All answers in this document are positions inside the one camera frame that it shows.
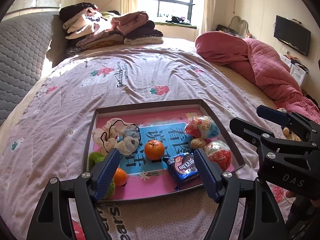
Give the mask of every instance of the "television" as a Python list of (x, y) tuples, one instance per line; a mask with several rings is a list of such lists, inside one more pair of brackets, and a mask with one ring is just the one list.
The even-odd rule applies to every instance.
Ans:
[(274, 37), (299, 53), (308, 56), (311, 31), (300, 24), (277, 15)]

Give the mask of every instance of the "blue gripper pad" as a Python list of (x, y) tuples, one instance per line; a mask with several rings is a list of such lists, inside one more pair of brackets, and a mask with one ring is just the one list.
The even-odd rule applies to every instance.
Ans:
[(279, 124), (280, 126), (288, 127), (290, 125), (290, 121), (286, 113), (280, 112), (267, 106), (258, 106), (257, 115), (263, 119)]
[(120, 152), (117, 149), (112, 149), (103, 162), (96, 163), (93, 167), (91, 171), (91, 189), (93, 191), (93, 198), (96, 201), (105, 197), (119, 163)]
[(209, 198), (219, 203), (225, 192), (221, 179), (222, 169), (217, 163), (209, 161), (202, 149), (195, 150), (193, 155), (205, 191)]

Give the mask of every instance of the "orange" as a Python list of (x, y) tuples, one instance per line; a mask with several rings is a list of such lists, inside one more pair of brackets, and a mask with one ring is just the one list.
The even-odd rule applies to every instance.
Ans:
[(123, 169), (117, 168), (113, 178), (115, 179), (116, 186), (123, 186), (127, 182), (128, 175)]
[(144, 153), (149, 160), (159, 160), (164, 155), (164, 145), (157, 140), (148, 141), (144, 146)]

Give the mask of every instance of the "bed sheet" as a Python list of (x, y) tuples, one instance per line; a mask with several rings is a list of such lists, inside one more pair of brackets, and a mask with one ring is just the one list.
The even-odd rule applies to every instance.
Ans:
[[(73, 179), (81, 173), (85, 138), (96, 108), (193, 98), (203, 99), (229, 132), (229, 121), (238, 116), (283, 138), (277, 125), (255, 113), (260, 104), (275, 107), (273, 102), (236, 72), (199, 57), (193, 42), (164, 39), (161, 45), (120, 45), (63, 61), (49, 78), (36, 84), (1, 129), (6, 133), (1, 147), (6, 140), (7, 144), (0, 162), (0, 214), (12, 233), (18, 240), (26, 238), (34, 208), (50, 178)], [(254, 179), (258, 170), (255, 148), (231, 136), (246, 162), (237, 175)], [(271, 188), (286, 217), (292, 200), (284, 197), (283, 189)], [(74, 202), (70, 205), (73, 219), (79, 221)], [(103, 205), (99, 211), (114, 239), (200, 240), (216, 208), (201, 188), (179, 197)], [(240, 200), (230, 239), (237, 239), (243, 210)]]
[[(193, 53), (196, 53), (195, 43), (191, 41), (187, 41), (184, 39), (172, 39), (172, 38), (163, 38), (164, 44), (162, 44), (163, 48), (176, 48), (180, 50), (187, 50)], [(80, 55), (91, 54), (94, 51), (101, 51), (101, 49), (90, 50), (81, 53)], [(239, 75), (233, 69), (227, 66), (219, 66), (214, 63), (210, 63), (213, 67), (219, 70), (226, 78), (228, 78), (236, 87), (238, 87), (242, 92), (243, 95), (255, 106), (265, 105), (271, 108), (276, 108), (275, 103), (266, 96), (260, 89), (254, 86), (252, 83), (247, 81), (243, 76)], [(44, 83), (46, 77), (40, 79), (36, 85), (28, 92), (28, 94), (24, 97), (24, 99), (15, 107), (14, 111), (8, 116), (6, 121), (0, 127), (0, 153), (3, 152), (4, 147), (7, 143), (9, 136), (11, 135), (13, 127), (21, 118), (24, 109), (27, 108), (29, 103), (31, 102), (34, 95), (38, 92), (41, 88), (42, 84)]]

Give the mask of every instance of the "human hand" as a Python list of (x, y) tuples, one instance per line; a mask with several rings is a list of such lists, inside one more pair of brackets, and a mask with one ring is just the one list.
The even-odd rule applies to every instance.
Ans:
[[(293, 198), (296, 197), (297, 194), (291, 192), (291, 191), (287, 191), (285, 193), (286, 198)], [(311, 200), (311, 203), (315, 206), (315, 207), (320, 207), (320, 199), (319, 200)]]

